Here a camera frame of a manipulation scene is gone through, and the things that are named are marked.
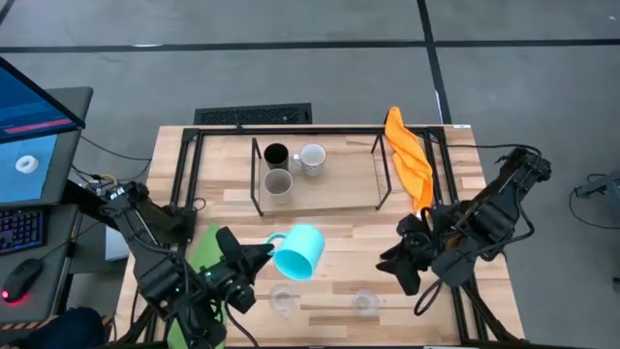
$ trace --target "monitor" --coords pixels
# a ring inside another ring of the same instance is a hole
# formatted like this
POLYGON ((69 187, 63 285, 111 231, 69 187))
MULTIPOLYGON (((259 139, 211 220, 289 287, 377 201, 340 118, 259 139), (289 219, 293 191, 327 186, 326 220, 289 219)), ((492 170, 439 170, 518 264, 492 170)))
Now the monitor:
POLYGON ((83 120, 0 57, 0 143, 83 127, 83 120))

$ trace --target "wooden tabletop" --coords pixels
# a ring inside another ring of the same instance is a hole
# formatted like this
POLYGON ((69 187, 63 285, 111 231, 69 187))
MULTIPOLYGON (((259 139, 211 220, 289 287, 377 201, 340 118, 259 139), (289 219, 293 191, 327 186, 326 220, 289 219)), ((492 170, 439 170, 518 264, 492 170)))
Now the wooden tabletop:
MULTIPOLYGON (((469 126, 445 126, 448 144, 474 144, 469 126)), ((167 205, 181 143, 183 127, 165 126, 159 130, 147 186, 152 200, 167 205)), ((322 211, 314 215, 260 217, 250 201, 251 136, 206 137, 201 155, 201 168, 196 197, 205 198, 206 208, 200 211, 194 243, 200 241, 207 225, 215 222, 228 226, 241 243, 262 243, 275 232, 287 232, 299 223, 312 224, 325 236, 325 252, 311 281, 292 282, 269 262, 259 273, 255 291, 257 303, 250 311, 235 318, 261 345, 423 345, 458 344, 458 330, 450 289, 444 287, 438 299, 422 316, 414 315, 418 296, 405 297, 392 275, 375 269, 379 255, 399 241, 395 232, 398 221, 412 210, 412 199, 403 190, 391 161, 388 161, 392 192, 381 210, 350 208, 322 211), (287 285, 294 290, 294 309, 288 317, 269 306, 273 287, 287 285), (359 316, 352 309, 352 300, 360 289, 377 295, 379 311, 372 316, 359 316)), ((373 136, 257 136, 262 143, 277 141, 337 143, 345 146, 370 147, 373 136)), ((443 197, 450 200, 439 146, 434 144, 437 169, 443 197)), ((392 153, 386 143, 388 159, 392 153)), ((185 188, 192 161, 192 145, 188 151, 185 188)), ((458 196, 473 198, 485 186, 478 153, 473 148, 449 148, 458 196)), ((136 290, 133 275, 134 259, 130 256, 121 295, 116 309, 119 334, 129 328, 129 317, 136 290)), ((512 286, 506 262, 498 256, 492 263, 478 260, 476 276, 480 295, 497 318, 514 335, 522 337, 512 286)), ((421 290, 437 276, 425 272, 421 290)), ((463 294, 470 337, 476 337, 471 305, 463 294)), ((137 314, 144 308, 140 298, 137 314)), ((249 341, 229 322, 228 345, 249 345, 249 341)), ((161 338, 161 327, 158 335, 161 338)))

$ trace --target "blue cup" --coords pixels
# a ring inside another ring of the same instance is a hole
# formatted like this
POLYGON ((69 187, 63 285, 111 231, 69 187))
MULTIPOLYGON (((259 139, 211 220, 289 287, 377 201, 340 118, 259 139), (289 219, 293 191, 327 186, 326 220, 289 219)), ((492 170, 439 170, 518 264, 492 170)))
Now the blue cup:
POLYGON ((288 234, 274 233, 265 243, 277 238, 284 241, 271 251, 275 267, 291 280, 303 281, 312 278, 319 259, 326 246, 326 239, 315 227, 306 224, 294 226, 288 234))

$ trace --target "concrete floor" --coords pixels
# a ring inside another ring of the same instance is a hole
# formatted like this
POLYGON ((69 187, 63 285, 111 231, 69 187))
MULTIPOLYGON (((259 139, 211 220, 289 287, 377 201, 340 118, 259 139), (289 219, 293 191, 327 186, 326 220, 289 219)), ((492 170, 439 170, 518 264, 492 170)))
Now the concrete floor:
MULTIPOLYGON (((436 40, 620 38, 620 3, 611 0, 433 0, 428 9, 436 40)), ((17 0, 0 26, 0 47, 390 39, 423 39, 416 1, 17 0)), ((552 179, 524 202, 537 233, 508 249, 527 337, 616 348, 620 296, 610 280, 620 275, 620 235, 575 221, 568 197, 587 174, 618 170, 620 47, 438 55, 454 123, 472 124, 479 144, 535 145, 552 163, 552 179)), ((369 123, 398 105, 408 123, 439 122, 424 48, 4 56, 43 87, 92 86, 85 136, 133 156, 149 156, 160 125, 189 124, 203 107, 311 102, 315 123, 369 123)), ((501 153, 480 153, 487 179, 501 153)), ((75 163, 121 177, 141 169, 87 143, 75 163)), ((601 200, 575 209, 620 225, 601 200)), ((74 303, 97 299, 85 296, 96 292, 87 284, 74 303)), ((97 302, 114 309, 115 300, 97 302)))

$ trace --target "blue screen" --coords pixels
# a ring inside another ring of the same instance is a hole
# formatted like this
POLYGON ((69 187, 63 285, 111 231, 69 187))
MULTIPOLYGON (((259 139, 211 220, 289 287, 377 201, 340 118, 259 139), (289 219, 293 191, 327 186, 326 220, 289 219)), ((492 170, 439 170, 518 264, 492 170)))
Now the blue screen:
POLYGON ((0 69, 0 141, 61 133, 77 127, 69 116, 11 73, 0 69))

